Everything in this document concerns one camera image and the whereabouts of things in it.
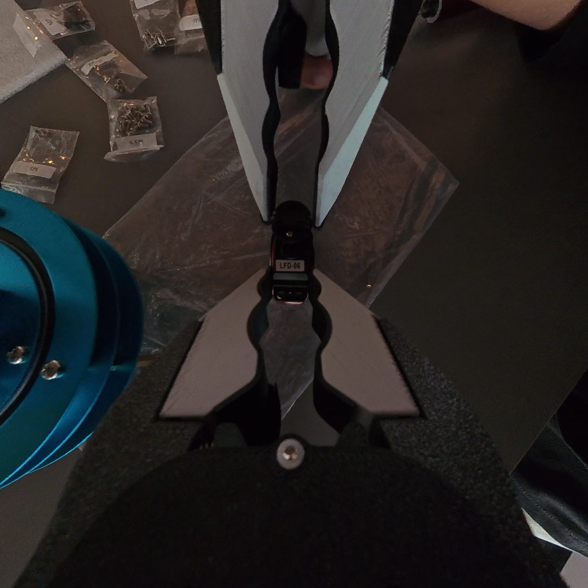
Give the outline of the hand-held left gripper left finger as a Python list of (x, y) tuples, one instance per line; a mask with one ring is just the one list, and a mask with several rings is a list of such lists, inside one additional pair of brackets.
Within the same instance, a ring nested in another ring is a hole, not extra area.
[(200, 321), (161, 407), (164, 419), (202, 419), (233, 402), (265, 403), (268, 381), (261, 339), (268, 330), (268, 270), (259, 270)]

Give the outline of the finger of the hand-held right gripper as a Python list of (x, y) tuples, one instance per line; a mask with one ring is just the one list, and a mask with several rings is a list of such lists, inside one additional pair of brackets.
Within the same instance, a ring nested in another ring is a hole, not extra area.
[(322, 107), (315, 225), (324, 223), (387, 86), (385, 57), (394, 1), (328, 1), (325, 35), (334, 74)]
[(264, 223), (275, 209), (279, 1), (221, 1), (217, 76), (243, 168)]

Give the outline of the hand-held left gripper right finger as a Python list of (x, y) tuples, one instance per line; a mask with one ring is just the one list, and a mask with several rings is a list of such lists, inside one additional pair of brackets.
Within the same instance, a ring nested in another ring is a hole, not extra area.
[(419, 417), (373, 313), (319, 270), (310, 300), (319, 338), (313, 403), (320, 417)]

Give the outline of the small black servo motor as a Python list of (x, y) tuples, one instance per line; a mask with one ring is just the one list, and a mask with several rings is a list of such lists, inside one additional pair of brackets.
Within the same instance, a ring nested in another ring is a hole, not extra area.
[(316, 300), (319, 283), (313, 275), (315, 250), (310, 211), (298, 201), (282, 202), (272, 215), (271, 228), (273, 298), (289, 305)]

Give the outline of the person's right hand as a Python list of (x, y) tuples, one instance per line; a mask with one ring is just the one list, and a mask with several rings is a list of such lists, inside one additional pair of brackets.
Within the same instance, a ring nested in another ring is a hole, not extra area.
[(314, 91), (329, 87), (334, 75), (333, 63), (329, 55), (315, 56), (305, 53), (300, 74), (300, 86)]

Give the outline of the group of small screw bags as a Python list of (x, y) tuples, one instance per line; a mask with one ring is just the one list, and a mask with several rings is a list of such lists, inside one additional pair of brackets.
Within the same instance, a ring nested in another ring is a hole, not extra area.
[[(108, 40), (95, 35), (86, 1), (62, 1), (24, 10), (65, 54), (67, 68), (107, 104), (109, 149), (106, 161), (133, 162), (164, 147), (157, 98), (134, 95), (147, 80)], [(172, 48), (175, 55), (204, 49), (196, 1), (130, 1), (144, 48)], [(53, 203), (73, 157), (78, 131), (31, 126), (15, 160), (1, 173), (1, 188), (37, 202)]]

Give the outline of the large clear plastic bag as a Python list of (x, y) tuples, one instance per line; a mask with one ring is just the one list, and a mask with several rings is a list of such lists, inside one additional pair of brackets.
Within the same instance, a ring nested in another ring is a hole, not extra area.
[[(457, 186), (430, 150), (378, 108), (341, 194), (313, 229), (314, 270), (369, 310)], [(254, 273), (270, 270), (270, 236), (227, 119), (107, 231), (142, 290), (145, 346), (158, 355), (136, 387), (154, 387), (156, 419), (204, 420), (159, 412), (200, 321)], [(284, 415), (314, 381), (319, 338), (311, 300), (298, 306), (269, 297), (267, 313), (261, 349)]]

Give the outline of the white foam sheet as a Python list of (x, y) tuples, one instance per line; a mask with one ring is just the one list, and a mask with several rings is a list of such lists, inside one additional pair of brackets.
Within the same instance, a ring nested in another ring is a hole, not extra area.
[(1, 1), (1, 103), (66, 62), (15, 1)]

